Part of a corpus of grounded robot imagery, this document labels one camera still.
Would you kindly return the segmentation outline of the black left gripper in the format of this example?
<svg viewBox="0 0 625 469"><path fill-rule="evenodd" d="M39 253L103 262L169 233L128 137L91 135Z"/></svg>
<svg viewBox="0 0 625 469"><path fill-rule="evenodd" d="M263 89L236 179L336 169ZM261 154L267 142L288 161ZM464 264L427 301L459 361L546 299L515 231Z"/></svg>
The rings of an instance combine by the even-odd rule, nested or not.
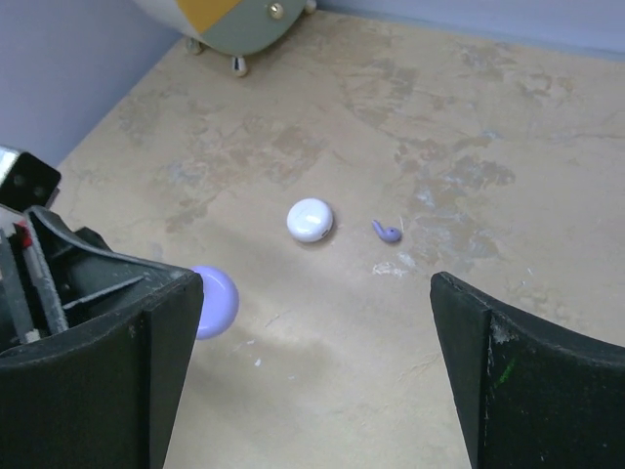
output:
<svg viewBox="0 0 625 469"><path fill-rule="evenodd" d="M1 345L36 342L133 305L181 269L119 254L90 229L27 209L1 225Z"/></svg>

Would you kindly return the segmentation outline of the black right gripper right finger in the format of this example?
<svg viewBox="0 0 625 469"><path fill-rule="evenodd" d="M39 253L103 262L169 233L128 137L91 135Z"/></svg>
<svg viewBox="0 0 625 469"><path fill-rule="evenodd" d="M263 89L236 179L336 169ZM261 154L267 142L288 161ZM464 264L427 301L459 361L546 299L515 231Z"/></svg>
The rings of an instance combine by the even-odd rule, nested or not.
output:
<svg viewBox="0 0 625 469"><path fill-rule="evenodd" d="M446 272L430 301L474 468L621 468L624 350Z"/></svg>

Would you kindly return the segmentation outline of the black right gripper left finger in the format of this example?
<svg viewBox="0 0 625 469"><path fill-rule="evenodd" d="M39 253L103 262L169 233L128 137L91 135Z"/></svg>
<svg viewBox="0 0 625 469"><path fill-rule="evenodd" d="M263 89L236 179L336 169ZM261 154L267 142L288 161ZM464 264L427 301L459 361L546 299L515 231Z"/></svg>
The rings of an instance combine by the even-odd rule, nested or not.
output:
<svg viewBox="0 0 625 469"><path fill-rule="evenodd" d="M202 300L187 271L129 307L2 353L2 467L163 467Z"/></svg>

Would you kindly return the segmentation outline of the purple charging case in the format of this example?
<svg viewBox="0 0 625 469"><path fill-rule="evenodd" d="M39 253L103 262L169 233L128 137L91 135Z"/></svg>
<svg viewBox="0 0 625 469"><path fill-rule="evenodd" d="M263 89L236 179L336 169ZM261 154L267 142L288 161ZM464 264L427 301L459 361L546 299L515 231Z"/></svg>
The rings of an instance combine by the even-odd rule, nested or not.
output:
<svg viewBox="0 0 625 469"><path fill-rule="evenodd" d="M239 309L239 292L224 271L212 266L195 266L203 284L203 303L196 332L197 340L224 333L233 324Z"/></svg>

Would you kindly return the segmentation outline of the white charging case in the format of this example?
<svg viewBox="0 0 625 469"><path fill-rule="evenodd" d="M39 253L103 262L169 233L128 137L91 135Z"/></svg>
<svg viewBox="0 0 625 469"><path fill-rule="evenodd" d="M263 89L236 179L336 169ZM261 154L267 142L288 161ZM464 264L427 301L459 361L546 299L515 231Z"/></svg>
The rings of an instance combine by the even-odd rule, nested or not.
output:
<svg viewBox="0 0 625 469"><path fill-rule="evenodd" d="M324 239L334 223L330 205L314 197L297 201L286 218L288 232L294 239L303 243L314 243Z"/></svg>

